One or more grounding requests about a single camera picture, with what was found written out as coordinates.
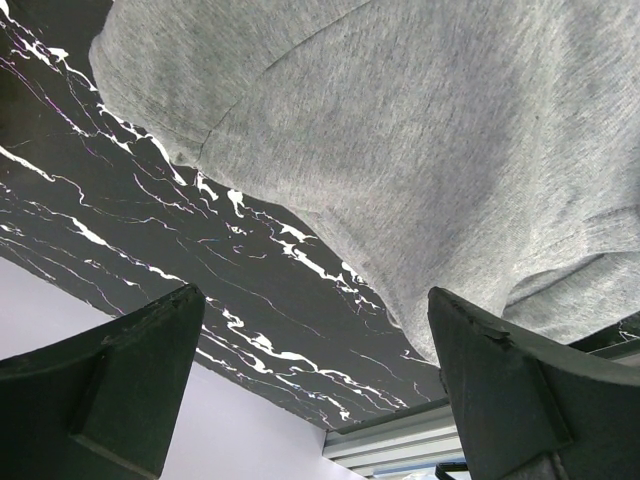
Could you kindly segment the grey t shirt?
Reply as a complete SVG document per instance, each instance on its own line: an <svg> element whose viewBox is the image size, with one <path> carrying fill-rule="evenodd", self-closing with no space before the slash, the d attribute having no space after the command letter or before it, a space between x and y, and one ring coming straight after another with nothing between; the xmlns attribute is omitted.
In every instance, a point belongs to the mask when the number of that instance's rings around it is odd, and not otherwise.
<svg viewBox="0 0 640 480"><path fill-rule="evenodd" d="M639 308L635 1L117 1L106 107L286 207L437 359L448 289L561 343Z"/></svg>

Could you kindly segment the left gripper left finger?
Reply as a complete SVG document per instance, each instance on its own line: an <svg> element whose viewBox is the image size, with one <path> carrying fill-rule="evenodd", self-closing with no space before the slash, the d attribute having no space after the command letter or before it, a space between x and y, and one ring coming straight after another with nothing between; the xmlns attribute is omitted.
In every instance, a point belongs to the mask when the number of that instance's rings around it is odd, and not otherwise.
<svg viewBox="0 0 640 480"><path fill-rule="evenodd" d="M204 310L204 295L188 284L2 360L2 478L160 478Z"/></svg>

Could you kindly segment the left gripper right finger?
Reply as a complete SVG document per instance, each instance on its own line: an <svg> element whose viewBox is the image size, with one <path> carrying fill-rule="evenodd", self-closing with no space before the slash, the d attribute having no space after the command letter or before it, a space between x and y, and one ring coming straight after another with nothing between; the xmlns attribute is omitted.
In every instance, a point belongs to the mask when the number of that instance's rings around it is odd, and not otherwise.
<svg viewBox="0 0 640 480"><path fill-rule="evenodd" d="M636 479L639 371L433 288L428 319L474 479Z"/></svg>

